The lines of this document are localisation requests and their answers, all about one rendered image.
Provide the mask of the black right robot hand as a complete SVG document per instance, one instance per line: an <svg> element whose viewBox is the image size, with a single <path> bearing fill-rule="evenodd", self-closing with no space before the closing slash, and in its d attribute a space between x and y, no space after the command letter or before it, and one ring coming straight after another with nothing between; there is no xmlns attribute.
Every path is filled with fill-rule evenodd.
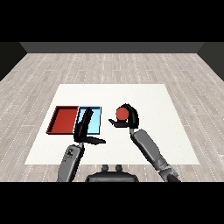
<svg viewBox="0 0 224 224"><path fill-rule="evenodd" d="M139 126L139 117L137 110L130 106L128 103L123 104L123 108L126 108L129 111L129 117L126 121L118 121L117 118L114 121L113 119L109 119L109 121L116 127L116 128L130 128L130 129L137 129Z"/></svg>

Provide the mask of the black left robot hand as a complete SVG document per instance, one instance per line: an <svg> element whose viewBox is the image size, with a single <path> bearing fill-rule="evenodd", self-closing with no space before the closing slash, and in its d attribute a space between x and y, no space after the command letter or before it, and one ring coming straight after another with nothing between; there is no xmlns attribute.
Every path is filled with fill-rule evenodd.
<svg viewBox="0 0 224 224"><path fill-rule="evenodd" d="M88 125L90 124L93 113L93 110L88 107L84 112L81 121L75 124L73 140L76 143L86 143L94 145L106 143L106 141L103 139L88 136Z"/></svg>

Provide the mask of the shallow light blue open box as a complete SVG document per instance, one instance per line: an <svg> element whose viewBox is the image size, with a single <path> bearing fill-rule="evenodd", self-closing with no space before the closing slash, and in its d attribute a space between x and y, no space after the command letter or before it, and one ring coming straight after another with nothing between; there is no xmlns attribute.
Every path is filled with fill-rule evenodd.
<svg viewBox="0 0 224 224"><path fill-rule="evenodd" d="M99 135L100 134L100 127L101 127L102 108L100 106L91 106L90 108L92 109L93 114L91 116L91 120L90 120L90 123L88 125L87 133L89 135ZM82 120L82 117L83 117L86 109L87 109L87 106L80 106L79 107L74 124L77 124Z"/></svg>

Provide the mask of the shallow red open box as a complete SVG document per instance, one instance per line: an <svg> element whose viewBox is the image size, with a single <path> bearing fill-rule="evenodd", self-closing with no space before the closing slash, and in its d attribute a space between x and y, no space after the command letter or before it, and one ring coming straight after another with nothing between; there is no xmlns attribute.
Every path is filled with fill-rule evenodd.
<svg viewBox="0 0 224 224"><path fill-rule="evenodd" d="M78 108L78 106L57 106L52 114L46 134L72 135Z"/></svg>

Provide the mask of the dark grey robot body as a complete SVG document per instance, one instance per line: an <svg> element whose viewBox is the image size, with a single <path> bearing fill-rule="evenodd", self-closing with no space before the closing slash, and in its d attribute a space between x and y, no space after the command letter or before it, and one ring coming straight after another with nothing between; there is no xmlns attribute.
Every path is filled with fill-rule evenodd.
<svg viewBox="0 0 224 224"><path fill-rule="evenodd" d="M104 164L100 172L88 175L86 182L138 182L138 178L124 172L120 164L115 166L115 171L109 171L109 166Z"/></svg>

